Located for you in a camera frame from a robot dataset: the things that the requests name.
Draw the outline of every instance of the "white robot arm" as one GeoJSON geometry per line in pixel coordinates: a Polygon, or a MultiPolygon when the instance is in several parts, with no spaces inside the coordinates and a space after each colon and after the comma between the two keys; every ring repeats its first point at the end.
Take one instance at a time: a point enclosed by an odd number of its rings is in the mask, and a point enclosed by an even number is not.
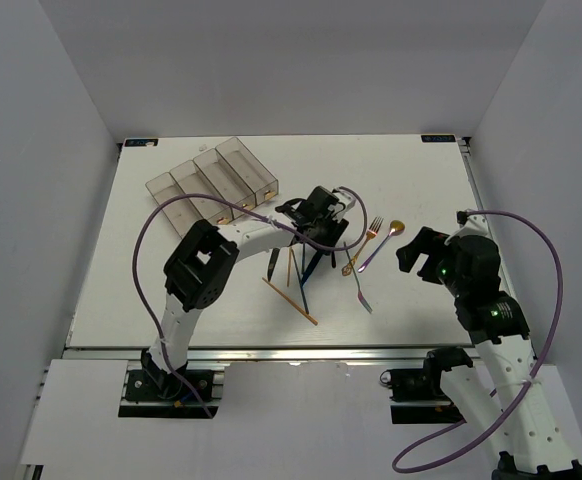
{"type": "Polygon", "coordinates": [[[344,216],[354,205],[355,199],[346,192],[317,187],[306,200],[291,200],[278,208],[269,217],[270,223],[246,220],[213,227],[201,220],[194,225],[165,266],[167,300],[161,321],[164,340],[158,337],[142,359],[156,385],[164,384],[169,376],[160,343],[165,342],[175,370],[186,366],[189,342],[203,308],[222,293],[236,262],[290,245],[296,229],[317,243],[334,246],[348,225],[344,216]],[[274,226],[274,220],[293,230],[274,226]]]}
{"type": "Polygon", "coordinates": [[[462,228],[451,236],[422,228],[397,251],[399,267],[409,272],[420,254],[428,256],[418,276],[444,285],[453,295],[458,320],[487,367],[499,404],[459,347],[429,352],[424,381],[432,391],[446,394],[474,431],[486,437],[483,445],[499,459],[493,480],[581,480],[582,466],[562,436],[542,384],[530,377],[536,360],[529,327],[517,301],[499,289],[500,255],[486,238],[486,222],[466,214],[459,214],[459,221],[462,228]],[[523,388],[526,394],[513,405],[523,388]]]}

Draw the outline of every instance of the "gold spoon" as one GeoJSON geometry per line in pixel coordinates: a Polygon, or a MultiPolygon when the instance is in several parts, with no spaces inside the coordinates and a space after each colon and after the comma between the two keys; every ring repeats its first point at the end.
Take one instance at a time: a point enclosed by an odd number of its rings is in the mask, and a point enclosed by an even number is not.
{"type": "Polygon", "coordinates": [[[391,237],[400,235],[402,232],[404,232],[404,223],[402,223],[400,220],[392,220],[391,223],[389,224],[389,233],[387,234],[386,238],[382,240],[382,243],[378,245],[378,248],[375,249],[375,251],[369,256],[369,258],[367,258],[364,261],[364,263],[360,265],[360,268],[358,268],[358,273],[364,272],[364,270],[371,263],[371,260],[373,260],[373,257],[376,256],[376,254],[380,251],[382,247],[384,247],[384,244],[387,243],[391,237]]]}

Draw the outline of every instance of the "wooden stick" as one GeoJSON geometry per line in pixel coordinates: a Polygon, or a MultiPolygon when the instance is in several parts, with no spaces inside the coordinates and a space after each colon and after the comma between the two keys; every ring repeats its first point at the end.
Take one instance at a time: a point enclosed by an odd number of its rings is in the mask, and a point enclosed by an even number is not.
{"type": "Polygon", "coordinates": [[[293,247],[289,246],[289,259],[287,260],[287,288],[289,288],[289,282],[291,281],[291,255],[293,255],[293,247]]]}
{"type": "Polygon", "coordinates": [[[302,315],[304,315],[304,317],[309,320],[312,324],[314,324],[315,326],[318,325],[318,321],[313,318],[311,315],[309,315],[307,312],[305,312],[304,310],[302,310],[297,303],[295,303],[293,300],[291,300],[289,297],[287,297],[284,293],[282,293],[280,290],[278,290],[278,287],[276,287],[275,285],[273,285],[271,282],[269,282],[266,278],[262,277],[262,281],[264,283],[266,283],[267,285],[269,285],[272,289],[274,289],[276,292],[278,292],[280,294],[280,296],[282,298],[284,298],[287,302],[289,302],[291,304],[291,306],[293,308],[295,308],[298,312],[300,312],[302,315]]]}

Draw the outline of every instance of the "gold fork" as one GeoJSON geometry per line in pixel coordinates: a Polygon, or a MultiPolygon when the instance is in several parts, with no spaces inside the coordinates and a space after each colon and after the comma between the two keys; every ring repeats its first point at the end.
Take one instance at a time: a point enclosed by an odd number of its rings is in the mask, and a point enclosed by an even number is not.
{"type": "Polygon", "coordinates": [[[373,222],[371,222],[371,226],[367,230],[367,238],[366,238],[366,240],[364,241],[364,243],[362,244],[362,246],[360,247],[360,249],[356,252],[356,254],[353,256],[353,258],[351,259],[351,261],[349,263],[347,263],[342,268],[342,275],[344,275],[345,277],[348,276],[348,275],[351,275],[351,272],[353,271],[353,265],[355,265],[355,262],[358,259],[358,256],[362,252],[362,249],[369,242],[369,240],[375,238],[376,235],[378,234],[378,232],[380,231],[380,227],[382,226],[382,220],[383,220],[382,217],[375,217],[373,219],[373,222]]]}

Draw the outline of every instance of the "plastic storage bin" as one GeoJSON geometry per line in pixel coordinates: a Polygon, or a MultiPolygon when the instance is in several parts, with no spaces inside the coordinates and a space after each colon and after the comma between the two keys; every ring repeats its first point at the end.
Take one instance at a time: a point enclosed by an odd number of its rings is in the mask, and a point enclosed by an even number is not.
{"type": "MultiPolygon", "coordinates": [[[[175,179],[168,172],[147,182],[146,187],[159,205],[183,193],[175,179]]],[[[202,218],[188,199],[173,202],[162,211],[180,237],[184,237],[191,226],[202,218]]]]}
{"type": "MultiPolygon", "coordinates": [[[[192,160],[178,165],[170,173],[184,193],[220,196],[211,181],[192,160]]],[[[233,220],[231,209],[226,205],[205,198],[192,198],[191,203],[202,218],[206,218],[211,223],[224,225],[233,220]]]]}
{"type": "Polygon", "coordinates": [[[256,205],[278,194],[278,179],[237,137],[221,143],[216,150],[255,193],[256,205]]]}
{"type": "MultiPolygon", "coordinates": [[[[247,210],[255,208],[255,194],[215,148],[195,157],[193,163],[213,184],[222,198],[247,210]]],[[[242,215],[239,210],[232,208],[231,211],[233,218],[242,215]]]]}

